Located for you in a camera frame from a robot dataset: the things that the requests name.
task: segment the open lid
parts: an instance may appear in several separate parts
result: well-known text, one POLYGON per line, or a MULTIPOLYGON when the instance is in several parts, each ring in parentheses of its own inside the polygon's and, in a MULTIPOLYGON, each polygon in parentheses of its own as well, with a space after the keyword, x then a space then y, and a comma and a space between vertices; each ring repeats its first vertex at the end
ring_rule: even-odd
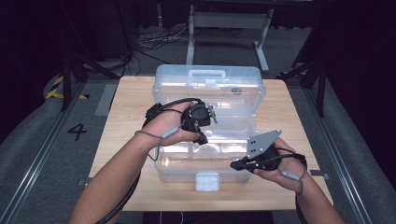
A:
POLYGON ((156 103, 200 98, 218 116, 251 116, 266 91, 256 67, 164 64, 152 88, 156 103))

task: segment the hand-mounted device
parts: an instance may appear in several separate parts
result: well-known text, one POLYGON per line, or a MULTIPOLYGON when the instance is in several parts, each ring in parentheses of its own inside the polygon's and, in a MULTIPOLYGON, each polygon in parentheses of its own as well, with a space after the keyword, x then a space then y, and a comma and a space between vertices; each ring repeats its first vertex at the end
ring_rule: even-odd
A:
POLYGON ((242 160, 231 162, 230 166, 237 170, 248 170, 251 173, 255 169, 266 171, 276 170, 283 158, 293 157, 299 160, 306 167, 304 155, 295 153, 285 148, 275 148, 273 143, 282 133, 281 130, 275 130, 269 133, 262 133, 249 137, 247 140, 247 156, 242 160), (290 154, 279 155, 279 149, 287 150, 290 154))
POLYGON ((199 145, 203 145, 207 143, 207 138, 205 134, 201 131, 200 127, 210 125, 210 118, 212 118, 215 123, 218 122, 216 119, 216 114, 213 105, 206 105, 201 99, 198 98, 185 98, 181 100, 177 100, 166 105, 162 105, 161 103, 153 105, 146 112, 146 121, 143 124, 145 127, 150 121, 159 116, 163 111, 171 110, 176 111, 174 109, 168 108, 171 105, 177 105, 184 102, 195 101, 197 104, 187 108, 185 111, 177 111, 181 113, 181 126, 180 128, 184 131, 198 133, 200 134, 199 139, 193 141, 193 143, 198 143, 199 145))

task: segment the hand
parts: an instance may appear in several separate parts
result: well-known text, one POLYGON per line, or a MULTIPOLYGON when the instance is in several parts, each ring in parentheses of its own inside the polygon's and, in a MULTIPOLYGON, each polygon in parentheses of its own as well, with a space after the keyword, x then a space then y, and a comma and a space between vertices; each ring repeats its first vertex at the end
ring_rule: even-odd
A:
MULTIPOLYGON (((180 127, 181 113, 185 111, 189 106, 194 106, 194 103, 185 102, 185 103, 180 103, 177 105, 171 105, 169 107, 166 107, 165 110, 155 119, 150 121, 142 129, 142 131, 151 133, 156 136, 162 136, 164 133, 174 128, 180 127)), ((176 133, 168 136, 167 138, 164 138, 161 141, 161 146, 166 147, 179 142, 190 142, 197 139, 198 137, 199 137, 198 133, 187 132, 179 128, 176 133)), ((160 139, 156 138, 155 141, 150 141, 150 142, 153 142, 154 144, 152 146, 156 147, 158 146, 159 141, 160 139)))
MULTIPOLYGON (((290 147, 283 139, 277 138, 274 142, 275 148, 285 148, 292 152, 295 150, 290 147)), ((280 155, 290 154, 290 152, 286 150, 278 150, 280 155)), ((296 192, 302 192, 302 182, 298 180, 293 180, 288 177, 285 177, 281 174, 281 172, 288 172, 290 174, 297 175, 299 177, 303 177, 305 175, 305 167, 303 164, 294 158, 284 158, 281 160, 279 167, 274 171, 264 171, 256 169, 254 170, 254 174, 260 176, 263 179, 273 181, 280 185, 285 189, 290 189, 296 192)))

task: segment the forearm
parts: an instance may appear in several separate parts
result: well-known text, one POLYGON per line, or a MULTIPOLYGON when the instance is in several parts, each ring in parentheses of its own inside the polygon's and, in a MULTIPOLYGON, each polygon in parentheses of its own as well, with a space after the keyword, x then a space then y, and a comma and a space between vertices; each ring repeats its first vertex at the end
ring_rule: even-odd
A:
POLYGON ((152 142, 142 134, 128 141, 84 189, 70 223, 95 223, 111 212, 138 177, 152 142))
POLYGON ((297 201, 307 223, 344 223, 311 175, 303 178, 303 193, 297 201))

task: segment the box handle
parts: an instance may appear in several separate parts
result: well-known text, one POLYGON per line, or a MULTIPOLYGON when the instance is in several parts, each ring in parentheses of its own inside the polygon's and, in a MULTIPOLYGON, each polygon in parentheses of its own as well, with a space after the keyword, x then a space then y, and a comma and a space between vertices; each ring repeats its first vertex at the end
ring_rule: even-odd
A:
POLYGON ((225 72, 223 70, 189 70, 189 84, 198 86, 198 83, 205 84, 205 87, 217 87, 217 84, 224 84, 225 72))

